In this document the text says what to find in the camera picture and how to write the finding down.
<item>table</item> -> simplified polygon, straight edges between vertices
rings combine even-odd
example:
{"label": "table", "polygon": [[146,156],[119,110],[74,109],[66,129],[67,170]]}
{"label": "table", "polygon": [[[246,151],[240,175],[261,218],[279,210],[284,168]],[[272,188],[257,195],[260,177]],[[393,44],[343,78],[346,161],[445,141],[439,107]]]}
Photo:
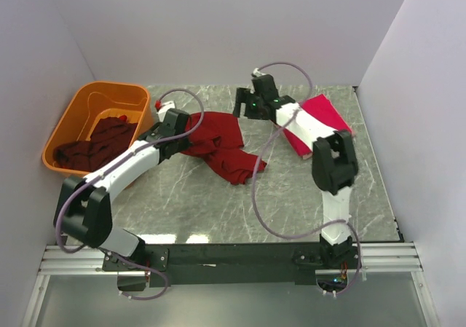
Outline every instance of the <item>table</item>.
{"label": "table", "polygon": [[[152,102],[174,86],[149,87]],[[200,96],[207,111],[232,112],[237,86],[186,86]],[[299,101],[306,97],[306,86],[283,86],[281,95]],[[363,241],[398,241],[399,235],[384,188],[374,151],[350,86],[316,87],[355,131],[359,174],[350,200],[350,221]],[[179,109],[198,112],[197,102],[176,92]],[[240,118],[244,150],[258,154],[275,131],[270,121]],[[266,170],[258,177],[258,209],[273,229],[298,234],[322,224],[320,190],[312,180],[310,159],[296,155],[281,136],[265,158]],[[149,243],[257,243],[276,242],[257,221],[250,200],[250,183],[233,186],[217,176],[201,159],[182,154],[173,156],[143,174],[124,190],[112,205],[114,223]],[[314,241],[318,235],[304,238]]]}

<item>white backdrop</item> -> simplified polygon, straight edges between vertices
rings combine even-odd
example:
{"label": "white backdrop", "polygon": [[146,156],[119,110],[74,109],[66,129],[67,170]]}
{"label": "white backdrop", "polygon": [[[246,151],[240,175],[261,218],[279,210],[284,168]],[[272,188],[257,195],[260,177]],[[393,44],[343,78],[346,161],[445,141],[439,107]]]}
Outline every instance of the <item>white backdrop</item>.
{"label": "white backdrop", "polygon": [[[403,0],[54,0],[98,79],[238,84],[289,60],[359,84]],[[293,71],[280,82],[304,83]]]}
{"label": "white backdrop", "polygon": [[444,327],[465,325],[466,0],[405,0],[358,94]]}
{"label": "white backdrop", "polygon": [[76,90],[92,81],[52,0],[0,0],[0,325],[19,326],[63,178],[41,152]]}

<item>cable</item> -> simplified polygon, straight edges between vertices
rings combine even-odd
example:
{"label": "cable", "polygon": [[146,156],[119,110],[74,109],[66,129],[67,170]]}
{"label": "cable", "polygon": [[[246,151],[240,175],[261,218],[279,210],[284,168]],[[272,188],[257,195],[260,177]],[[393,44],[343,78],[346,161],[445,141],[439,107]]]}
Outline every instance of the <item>cable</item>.
{"label": "cable", "polygon": [[[305,70],[303,70],[301,67],[299,67],[299,66],[297,66],[297,65],[295,65],[293,63],[289,63],[289,62],[286,62],[286,61],[277,61],[275,63],[268,63],[268,64],[266,64],[266,65],[264,65],[262,67],[259,67],[258,70],[262,71],[263,69],[268,68],[268,67],[273,66],[273,65],[287,65],[287,66],[291,66],[291,67],[295,68],[296,70],[300,71],[304,75],[304,77],[306,77],[307,82],[309,84],[309,94],[307,95],[306,99],[304,99],[304,101],[302,101],[302,103],[311,98],[313,84],[312,84],[311,77],[309,77],[309,74],[307,74]],[[347,287],[345,289],[341,290],[340,292],[336,293],[336,295],[339,295],[341,293],[344,293],[349,287],[351,287],[354,284],[354,282],[356,281],[356,279],[358,277],[359,270],[360,270],[360,267],[361,267],[361,246],[360,246],[359,237],[358,237],[358,234],[356,233],[355,228],[348,221],[345,221],[343,219],[339,219],[339,220],[329,221],[328,223],[320,225],[318,228],[313,229],[312,231],[309,231],[309,232],[305,232],[304,234],[300,234],[300,235],[283,235],[283,234],[280,234],[279,232],[276,232],[275,230],[271,229],[265,223],[265,221],[262,219],[262,216],[259,213],[258,208],[257,208],[256,183],[257,183],[257,174],[258,174],[258,169],[259,169],[260,162],[262,161],[262,158],[263,158],[265,152],[267,151],[267,149],[269,148],[270,144],[276,138],[278,138],[278,136],[281,134],[282,131],[285,130],[285,128],[287,126],[289,126],[292,123],[292,121],[298,115],[298,112],[299,112],[299,110],[295,110],[293,112],[293,116],[291,116],[291,118],[282,127],[279,127],[277,129],[277,131],[275,133],[273,133],[269,137],[269,140],[264,144],[264,147],[262,148],[259,155],[257,156],[256,163],[255,163],[254,169],[253,169],[253,180],[252,180],[252,184],[251,184],[251,201],[253,203],[254,213],[256,214],[257,220],[262,225],[262,227],[265,228],[265,230],[268,231],[269,233],[271,233],[272,235],[274,235],[276,237],[279,237],[279,238],[282,238],[284,240],[297,240],[299,238],[307,237],[307,236],[315,234],[316,232],[319,232],[320,230],[326,228],[327,226],[334,225],[334,224],[346,224],[349,227],[349,229],[351,230],[351,232],[355,236],[355,241],[356,241],[356,244],[358,246],[358,267],[356,269],[355,276],[348,283]]]}
{"label": "cable", "polygon": [[[195,126],[193,126],[190,130],[184,132],[184,133],[181,133],[181,134],[178,134],[178,135],[174,135],[174,136],[170,136],[170,137],[167,137],[167,138],[162,138],[162,139],[159,139],[157,141],[154,141],[154,142],[151,142],[151,143],[147,143],[147,144],[144,144],[142,146],[139,146],[137,149],[135,149],[135,154],[141,152],[142,150],[144,149],[147,149],[148,147],[151,147],[151,146],[155,146],[159,143],[164,143],[166,141],[171,141],[171,140],[176,140],[176,139],[180,139],[180,138],[185,138],[186,136],[192,134],[202,123],[202,120],[204,119],[204,106],[202,105],[202,101],[199,99],[199,97],[194,94],[191,90],[188,90],[188,89],[184,89],[184,88],[175,88],[175,89],[171,89],[171,90],[168,90],[165,94],[163,94],[160,98],[159,98],[159,101],[161,101],[165,96],[167,96],[168,94],[172,93],[172,92],[186,92],[188,94],[190,94],[199,104],[199,107],[200,107],[200,111],[201,111],[201,115],[199,117],[199,121],[197,122],[197,124]],[[62,223],[63,223],[63,219],[65,217],[65,212],[66,210],[69,208],[70,204],[76,199],[76,197],[78,197],[85,189],[87,189],[89,186],[95,184],[99,179],[101,178],[105,178],[106,175],[108,175],[109,173],[113,172],[114,170],[116,170],[119,166],[123,165],[126,161],[128,161],[131,157],[133,156],[133,154],[127,154],[124,158],[122,158],[120,161],[118,161],[117,163],[115,163],[114,165],[110,166],[108,169],[104,170],[103,174],[100,175],[100,176],[96,176],[95,178],[93,178],[92,180],[90,181],[87,181],[84,185],[80,186],[76,191],[74,191],[71,196],[63,203],[61,209],[60,209],[60,212],[58,213],[58,217],[57,217],[57,221],[55,223],[55,239],[57,240],[57,244],[58,244],[58,247],[60,247],[60,249],[62,251],[64,251],[65,253],[69,253],[69,254],[72,254],[72,253],[76,253],[76,252],[79,252],[81,249],[83,249],[84,247],[84,244],[80,245],[79,247],[75,248],[75,249],[68,249],[67,247],[65,247],[65,244],[63,243],[63,238],[61,237],[61,226],[62,226]],[[156,294],[155,296],[153,297],[149,297],[149,298],[137,298],[134,297],[135,300],[150,300],[150,299],[154,299],[154,298],[158,298],[159,296],[161,296],[168,288],[168,279],[167,277],[162,274],[161,272],[155,270],[155,269],[152,269],[150,267],[144,267],[142,265],[138,265],[138,264],[135,264],[135,263],[132,263],[131,261],[128,261],[127,259],[124,259],[122,258],[120,255],[118,255],[117,253],[114,253],[114,255],[119,259],[119,260],[122,260],[124,262],[126,262],[127,264],[131,264],[133,265],[134,267],[138,267],[140,269],[144,269],[144,270],[148,270],[148,271],[151,271],[159,276],[161,276],[164,280],[165,280],[165,287],[164,289],[159,293],[159,294]]]}

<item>white wall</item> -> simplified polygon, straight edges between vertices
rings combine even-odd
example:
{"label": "white wall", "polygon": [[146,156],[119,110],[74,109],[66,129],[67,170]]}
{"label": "white wall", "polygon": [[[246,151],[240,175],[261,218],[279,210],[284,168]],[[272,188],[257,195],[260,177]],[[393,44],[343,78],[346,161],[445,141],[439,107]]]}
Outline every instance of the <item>white wall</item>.
{"label": "white wall", "polygon": [[0,325],[23,318],[62,178],[41,151],[92,74],[52,0],[0,0]]}
{"label": "white wall", "polygon": [[466,0],[405,0],[358,90],[443,326],[466,307]]}
{"label": "white wall", "polygon": [[141,84],[245,83],[274,60],[300,64],[319,84],[359,84],[403,2],[54,1],[97,78]]}

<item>red towel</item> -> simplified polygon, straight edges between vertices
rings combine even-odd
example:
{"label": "red towel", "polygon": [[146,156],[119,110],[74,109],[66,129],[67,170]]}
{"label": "red towel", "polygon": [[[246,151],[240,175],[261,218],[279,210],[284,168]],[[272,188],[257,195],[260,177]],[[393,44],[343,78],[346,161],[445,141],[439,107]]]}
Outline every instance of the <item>red towel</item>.
{"label": "red towel", "polygon": [[65,143],[54,150],[54,159],[62,168],[94,172],[127,150],[137,125],[117,117],[101,119],[90,141]]}
{"label": "red towel", "polygon": [[[315,98],[309,99],[304,102],[301,107],[315,119],[321,121],[324,125],[335,128],[335,130],[346,129],[352,133],[350,126],[341,118],[338,111],[333,107],[332,103],[324,96],[324,94],[320,94]],[[285,130],[284,133],[298,156],[305,158],[312,153],[311,149],[293,133],[288,130]]]}
{"label": "red towel", "polygon": [[[191,115],[186,130],[199,121],[200,113]],[[203,158],[210,168],[233,185],[245,184],[253,176],[257,156],[241,150],[244,147],[238,119],[223,112],[205,112],[199,128],[190,136],[193,144],[183,154]],[[259,171],[266,163],[261,161]]]}

